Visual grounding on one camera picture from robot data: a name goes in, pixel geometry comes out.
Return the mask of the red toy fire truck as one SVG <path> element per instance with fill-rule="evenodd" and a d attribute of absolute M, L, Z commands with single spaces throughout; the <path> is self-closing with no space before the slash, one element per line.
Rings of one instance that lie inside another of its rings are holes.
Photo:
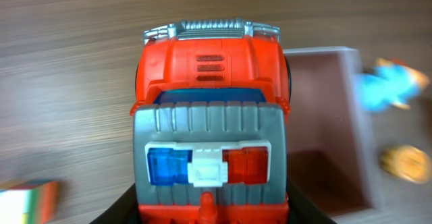
<path fill-rule="evenodd" d="M 280 29 L 244 19 L 147 30 L 136 71 L 143 223 L 287 223 L 290 68 Z"/>

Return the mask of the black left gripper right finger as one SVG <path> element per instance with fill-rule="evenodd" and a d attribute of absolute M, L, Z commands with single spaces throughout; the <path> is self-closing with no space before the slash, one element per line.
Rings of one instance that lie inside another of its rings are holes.
<path fill-rule="evenodd" d="M 336 224 L 329 218 L 288 179 L 286 191 L 288 194 L 288 204 L 290 214 L 289 224 Z"/>

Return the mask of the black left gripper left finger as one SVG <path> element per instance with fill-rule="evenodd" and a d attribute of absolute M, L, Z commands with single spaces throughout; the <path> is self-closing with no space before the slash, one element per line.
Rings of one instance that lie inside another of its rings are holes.
<path fill-rule="evenodd" d="M 135 184 L 90 224 L 141 224 Z"/>

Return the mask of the colourful puzzle cube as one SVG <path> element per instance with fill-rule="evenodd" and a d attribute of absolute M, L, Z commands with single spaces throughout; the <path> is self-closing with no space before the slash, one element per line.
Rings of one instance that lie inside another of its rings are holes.
<path fill-rule="evenodd" d="M 54 219 L 59 182 L 53 179 L 1 183 L 1 224 L 45 224 Z"/>

